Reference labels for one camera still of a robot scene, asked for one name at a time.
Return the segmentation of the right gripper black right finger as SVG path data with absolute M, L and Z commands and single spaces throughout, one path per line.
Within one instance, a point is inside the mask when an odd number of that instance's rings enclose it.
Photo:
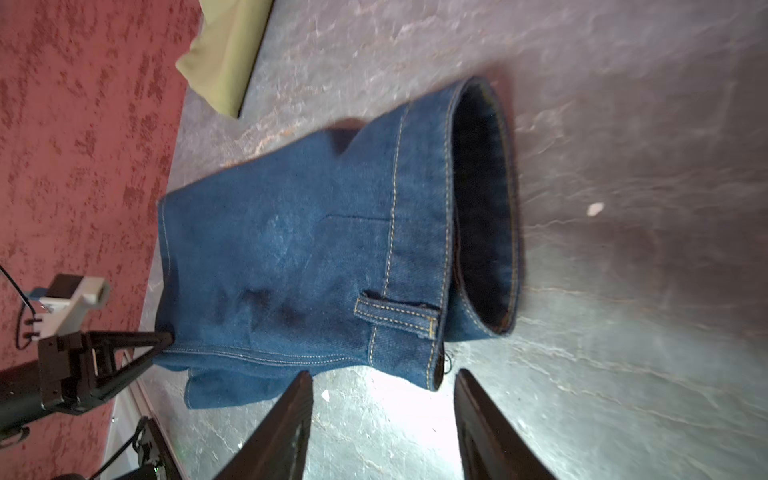
M 456 376 L 454 412 L 466 479 L 555 479 L 467 369 Z

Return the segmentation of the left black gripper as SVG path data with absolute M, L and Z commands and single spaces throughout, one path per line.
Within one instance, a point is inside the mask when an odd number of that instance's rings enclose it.
M 25 438 L 31 423 L 53 413 L 81 415 L 107 403 L 173 341 L 168 332 L 107 331 L 39 341 L 35 361 L 1 372 L 1 436 Z

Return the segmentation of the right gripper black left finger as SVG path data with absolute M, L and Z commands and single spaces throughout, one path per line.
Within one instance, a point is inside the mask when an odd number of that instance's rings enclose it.
M 312 410 L 312 377 L 301 371 L 215 479 L 302 479 Z

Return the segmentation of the blue denim skirt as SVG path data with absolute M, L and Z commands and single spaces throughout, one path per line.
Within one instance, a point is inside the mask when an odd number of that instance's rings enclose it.
M 522 279 L 502 105 L 472 77 L 168 193 L 159 364 L 191 409 L 367 366 L 435 391 L 445 346 L 511 333 Z

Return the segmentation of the olive green skirt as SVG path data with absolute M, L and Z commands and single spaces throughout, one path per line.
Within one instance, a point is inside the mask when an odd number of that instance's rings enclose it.
M 274 2 L 200 3 L 202 27 L 176 68 L 217 113 L 239 116 Z

